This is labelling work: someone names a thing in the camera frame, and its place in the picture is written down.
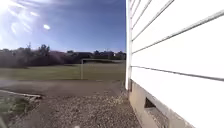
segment gravel ground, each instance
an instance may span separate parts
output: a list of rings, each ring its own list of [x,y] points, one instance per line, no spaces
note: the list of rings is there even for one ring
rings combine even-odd
[[[23,82],[5,89],[44,95],[10,128],[140,128],[120,82]]]

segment sky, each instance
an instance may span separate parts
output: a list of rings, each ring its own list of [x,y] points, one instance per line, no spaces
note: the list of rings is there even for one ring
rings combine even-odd
[[[1,0],[0,49],[126,51],[125,20],[125,0]]]

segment soccer goal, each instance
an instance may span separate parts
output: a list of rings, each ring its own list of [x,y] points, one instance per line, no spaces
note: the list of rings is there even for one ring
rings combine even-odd
[[[125,66],[125,60],[82,59],[80,77],[82,80],[123,80]]]

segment field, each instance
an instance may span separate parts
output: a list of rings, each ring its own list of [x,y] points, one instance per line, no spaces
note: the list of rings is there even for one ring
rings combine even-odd
[[[13,80],[81,79],[81,65],[0,68],[0,78]],[[83,79],[124,80],[125,64],[84,64]]]

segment cloud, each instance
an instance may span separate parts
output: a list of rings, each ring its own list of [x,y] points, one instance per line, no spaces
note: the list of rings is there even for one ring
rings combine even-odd
[[[30,15],[32,15],[32,16],[40,16],[40,15],[37,14],[36,12],[30,12]]]

